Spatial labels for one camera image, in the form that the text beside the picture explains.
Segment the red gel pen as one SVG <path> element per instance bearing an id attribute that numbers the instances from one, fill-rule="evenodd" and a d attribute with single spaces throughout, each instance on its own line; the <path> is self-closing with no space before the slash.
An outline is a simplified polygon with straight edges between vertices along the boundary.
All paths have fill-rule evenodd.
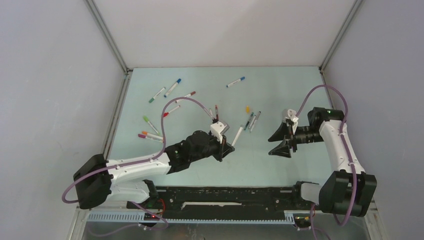
<path id="1" fill-rule="evenodd" d="M 219 120 L 219 109 L 217 104 L 215 104 L 214 109 L 215 109 L 215 119 Z"/>

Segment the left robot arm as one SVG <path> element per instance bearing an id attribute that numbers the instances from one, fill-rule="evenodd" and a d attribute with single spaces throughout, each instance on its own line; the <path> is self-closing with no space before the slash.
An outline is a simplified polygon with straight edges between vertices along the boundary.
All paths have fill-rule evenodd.
<path id="1" fill-rule="evenodd" d="M 185 140 L 167 146 L 159 158 L 139 164 L 131 164 L 139 160 L 137 157 L 106 160 L 96 154 L 73 175 L 77 202 L 83 210 L 108 201 L 136 202 L 153 208 L 158 194 L 150 177 L 186 170 L 191 163 L 209 157 L 220 162 L 234 151 L 225 136 L 219 141 L 211 133 L 197 130 Z"/>

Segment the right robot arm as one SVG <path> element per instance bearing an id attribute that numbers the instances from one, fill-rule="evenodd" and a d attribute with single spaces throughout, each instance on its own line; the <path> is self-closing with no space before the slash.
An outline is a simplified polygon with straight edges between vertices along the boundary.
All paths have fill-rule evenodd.
<path id="1" fill-rule="evenodd" d="M 347 126 L 343 124 L 343 111 L 314 107 L 307 117 L 309 125 L 299 126 L 296 111 L 284 110 L 281 125 L 268 139 L 269 142 L 279 142 L 279 145 L 268 154 L 291 158 L 298 145 L 323 142 L 332 173 L 323 185 L 298 181 L 290 196 L 291 204 L 304 209 L 311 202 L 324 213 L 364 217 L 377 188 L 377 180 L 374 175 L 366 173 L 354 153 Z"/>

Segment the white marker dark blue cap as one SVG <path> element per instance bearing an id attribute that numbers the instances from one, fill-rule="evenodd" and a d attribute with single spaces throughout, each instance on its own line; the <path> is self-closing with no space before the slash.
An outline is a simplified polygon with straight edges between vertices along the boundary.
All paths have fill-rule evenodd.
<path id="1" fill-rule="evenodd" d="M 254 124 L 254 121 L 256 120 L 256 118 L 257 118 L 257 115 L 255 114 L 255 115 L 253 115 L 253 117 L 252 117 L 252 119 L 251 119 L 251 121 L 250 121 L 250 124 L 248 125 L 248 130 L 251 132 L 252 130 L 252 127 L 253 127 L 253 124 Z"/>

